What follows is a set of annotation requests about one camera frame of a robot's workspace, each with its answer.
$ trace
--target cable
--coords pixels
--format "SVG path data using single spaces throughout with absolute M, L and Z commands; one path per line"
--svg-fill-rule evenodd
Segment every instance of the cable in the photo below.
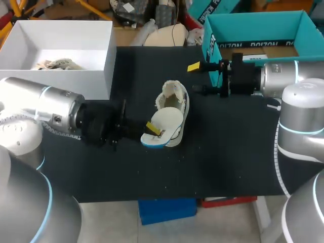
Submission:
M 28 117 L 26 115 L 12 115 L 12 116 L 0 119 L 0 124 L 13 122 L 15 120 L 25 120 L 25 119 L 34 120 L 33 118 Z M 51 133 L 53 133 L 55 135 L 59 135 L 59 136 L 62 136 L 62 137 L 68 137 L 68 138 L 74 138 L 76 140 L 81 140 L 81 136 L 59 132 L 59 131 L 55 130 L 54 128 L 52 128 L 50 125 L 48 125 L 45 121 L 40 121 L 40 123 L 46 130 L 48 130 L 49 132 L 51 132 Z
M 267 105 L 269 108 L 276 109 L 278 111 L 281 110 L 281 106 L 273 106 L 273 105 Z M 274 167 L 275 172 L 278 178 L 278 182 L 280 184 L 280 187 L 282 188 L 282 191 L 286 195 L 287 198 L 290 198 L 290 194 L 285 186 L 285 183 L 281 177 L 280 168 L 279 168 L 279 160 L 278 160 L 278 134 L 279 134 L 279 125 L 280 125 L 280 118 L 278 119 L 277 128 L 275 130 L 275 136 L 274 136 L 274 146 L 273 146 L 273 160 L 274 160 Z
M 278 120 L 278 124 L 277 124 L 277 129 L 275 131 L 275 137 L 274 137 L 274 147 L 273 147 L 273 158 L 274 158 L 274 167 L 275 167 L 275 171 L 277 174 L 277 178 L 278 178 L 278 182 L 284 192 L 284 194 L 286 195 L 287 198 L 290 197 L 290 194 L 284 184 L 284 181 L 282 180 L 281 177 L 281 173 L 280 173 L 280 169 L 279 169 L 279 161 L 278 161 L 278 131 L 279 131 L 279 120 Z
M 43 127 L 46 130 L 48 130 L 50 133 L 53 133 L 55 135 L 62 136 L 62 137 L 68 137 L 68 138 L 74 138 L 76 140 L 81 140 L 81 136 L 59 132 L 59 131 L 55 130 L 54 128 L 52 128 L 50 125 L 48 125 L 45 121 L 41 121 L 41 123 L 42 123 Z
M 174 25 L 173 28 L 172 28 L 172 39 L 173 39 L 173 44 L 174 44 L 174 46 L 176 46 L 176 44 L 175 44 L 175 42 L 174 42 L 174 38 L 173 38 L 173 29 L 174 29 L 174 27 L 176 27 L 176 25 Z

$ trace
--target shoe sole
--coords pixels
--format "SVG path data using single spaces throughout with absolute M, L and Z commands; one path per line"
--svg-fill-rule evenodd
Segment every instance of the shoe sole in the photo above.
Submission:
M 187 116 L 188 116 L 190 101 L 189 101 L 189 95 L 188 95 L 188 92 L 187 92 L 186 88 L 183 86 L 183 84 L 181 84 L 181 86 L 182 86 L 183 90 L 186 93 L 186 108 L 185 108 L 184 115 L 183 115 L 183 122 L 181 124 L 181 129 L 180 129 L 179 135 L 176 138 L 171 139 L 165 145 L 166 147 L 175 147 L 175 146 L 179 145 L 181 143 L 181 140 L 182 140 L 182 137 L 183 137 L 184 124 L 185 124 Z

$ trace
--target shoe insole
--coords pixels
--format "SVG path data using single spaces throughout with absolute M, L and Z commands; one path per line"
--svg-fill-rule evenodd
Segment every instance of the shoe insole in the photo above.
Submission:
M 160 136 L 154 136 L 144 133 L 141 137 L 141 143 L 146 147 L 162 148 L 172 138 L 176 130 L 183 122 L 182 112 L 174 107 L 166 107 L 158 110 L 152 117 L 151 123 L 161 130 Z

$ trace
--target open box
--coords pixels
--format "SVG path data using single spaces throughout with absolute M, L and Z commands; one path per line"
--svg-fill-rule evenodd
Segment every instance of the open box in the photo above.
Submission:
M 83 70 L 30 70 L 38 62 L 61 58 L 70 58 Z M 0 50 L 0 78 L 23 78 L 106 100 L 115 58 L 110 21 L 21 20 Z
M 209 15 L 202 51 L 207 62 L 231 53 L 266 54 L 246 60 L 262 66 L 272 61 L 324 60 L 324 38 L 304 11 Z M 210 72 L 213 86 L 221 86 L 218 72 Z

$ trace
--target teal box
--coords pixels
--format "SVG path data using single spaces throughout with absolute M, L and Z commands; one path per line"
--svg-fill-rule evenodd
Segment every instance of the teal box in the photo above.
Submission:
M 272 61 L 324 60 L 324 38 L 304 11 L 209 15 L 202 51 L 207 62 L 222 59 L 219 48 L 294 46 L 298 57 L 253 60 L 257 66 Z M 210 72 L 213 86 L 220 87 L 218 72 Z
M 204 24 L 209 14 L 229 14 L 239 0 L 193 0 L 188 13 L 200 24 Z

